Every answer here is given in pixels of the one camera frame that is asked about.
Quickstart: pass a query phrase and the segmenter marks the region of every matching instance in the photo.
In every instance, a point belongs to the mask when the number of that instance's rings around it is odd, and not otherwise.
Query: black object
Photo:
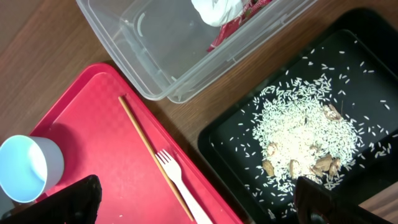
[[[301,224],[389,224],[305,177],[297,179],[294,204]]]
[[[90,175],[25,210],[0,220],[0,224],[94,224],[102,189]]]
[[[349,83],[333,82],[332,85],[333,96],[338,98],[339,102],[336,106],[338,111],[342,108],[346,113],[355,115],[358,122],[356,129],[359,129],[358,124],[362,122],[366,123],[364,126],[366,132],[368,126],[380,124],[389,131],[389,135],[385,134],[380,138],[378,129],[375,131],[377,137],[366,133],[366,137],[363,137],[366,146],[358,152],[366,158],[365,161],[360,161],[365,169],[359,166],[350,172],[343,169],[346,177],[333,191],[346,197],[351,203],[359,204],[398,180],[398,166],[394,163],[398,159],[398,152],[394,150],[394,146],[398,146],[396,142],[398,138],[392,138],[392,135],[398,131],[398,119],[392,112],[398,109],[396,52],[398,52],[398,33],[380,16],[368,9],[347,12],[284,68],[263,81],[200,133],[198,139],[200,152],[255,222],[271,222],[267,209],[270,208],[278,213],[284,212],[288,208],[287,204],[293,200],[290,196],[283,202],[275,201],[268,188],[261,187],[261,184],[266,182],[266,175],[260,175],[260,169],[256,169],[256,166],[261,165],[262,156],[258,142],[252,138],[251,130],[254,124],[251,119],[253,112],[260,113],[261,106],[257,108],[252,101],[270,83],[278,86],[281,82],[285,86],[286,82],[295,77],[310,82],[320,78],[323,72],[334,80],[338,80],[341,73],[349,76]],[[366,61],[366,65],[360,67],[362,61]],[[335,70],[322,70],[322,63],[328,66],[334,65],[331,67]],[[370,73],[364,73],[367,76],[362,75],[365,68],[375,70],[377,75]],[[347,97],[338,95],[343,88]],[[388,111],[383,104],[380,104],[381,99],[387,100],[392,111]],[[365,120],[363,117],[365,115],[371,120]],[[370,142],[377,145],[378,141],[384,146],[387,142],[391,143],[393,149],[391,154],[376,160],[375,152],[371,153],[368,145]],[[251,192],[246,189],[245,184],[250,186]],[[259,202],[258,196],[252,196],[255,187],[263,191],[261,196],[263,202]],[[298,222],[296,215],[289,215],[287,218],[281,218],[281,215],[276,214],[275,216],[280,223]]]

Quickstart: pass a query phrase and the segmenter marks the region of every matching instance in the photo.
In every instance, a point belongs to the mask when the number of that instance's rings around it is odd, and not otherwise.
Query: white cloth
[[[243,0],[191,0],[201,19],[220,27],[243,13]]]

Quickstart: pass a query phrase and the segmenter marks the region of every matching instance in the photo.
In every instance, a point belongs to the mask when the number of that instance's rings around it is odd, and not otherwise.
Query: red cloth
[[[239,17],[221,26],[220,34],[211,43],[207,52],[211,52],[217,46],[219,46],[225,39],[232,35],[235,31],[239,29],[245,22],[257,14],[264,6],[268,5],[272,0],[250,0],[243,7],[243,13]]]

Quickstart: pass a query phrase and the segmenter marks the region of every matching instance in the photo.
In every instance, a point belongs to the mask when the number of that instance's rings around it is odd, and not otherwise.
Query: plastic bin
[[[77,0],[110,56],[150,100],[183,103],[236,65],[316,0],[273,0],[211,53],[220,28],[190,0]]]

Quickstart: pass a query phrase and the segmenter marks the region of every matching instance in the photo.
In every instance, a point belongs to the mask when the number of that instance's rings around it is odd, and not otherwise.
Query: fork tine
[[[161,150],[159,154],[162,155],[162,159],[164,159],[165,163],[170,162],[170,159],[164,154],[164,150]]]
[[[163,162],[163,160],[161,159],[161,158],[162,158],[162,155],[160,155],[159,153],[157,153],[157,154],[155,154],[155,156],[156,156],[156,159],[159,161],[159,163],[160,163],[162,166],[164,166],[165,162]]]
[[[167,157],[168,157],[171,161],[173,160],[173,157],[170,156],[170,154],[169,154],[166,150],[163,149],[163,152],[167,155]]]

